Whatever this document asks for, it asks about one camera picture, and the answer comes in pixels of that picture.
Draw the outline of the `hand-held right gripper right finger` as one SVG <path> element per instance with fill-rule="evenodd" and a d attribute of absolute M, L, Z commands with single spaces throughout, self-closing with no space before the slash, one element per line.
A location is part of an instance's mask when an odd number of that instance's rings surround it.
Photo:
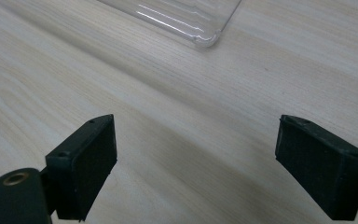
<path fill-rule="evenodd" d="M 333 220 L 358 212 L 358 147 L 303 118 L 280 118 L 276 160 Z"/>

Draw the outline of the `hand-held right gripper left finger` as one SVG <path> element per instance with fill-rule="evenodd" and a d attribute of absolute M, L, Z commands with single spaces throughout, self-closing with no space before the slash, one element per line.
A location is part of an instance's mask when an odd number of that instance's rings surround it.
<path fill-rule="evenodd" d="M 47 156 L 48 178 L 58 185 L 60 219 L 84 220 L 117 163 L 114 116 L 85 122 Z"/>

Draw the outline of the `clear plastic tray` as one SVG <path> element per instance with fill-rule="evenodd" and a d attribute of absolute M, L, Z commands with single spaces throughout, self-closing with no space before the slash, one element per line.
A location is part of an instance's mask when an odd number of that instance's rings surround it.
<path fill-rule="evenodd" d="M 173 35 L 209 48 L 242 0 L 99 0 Z"/>

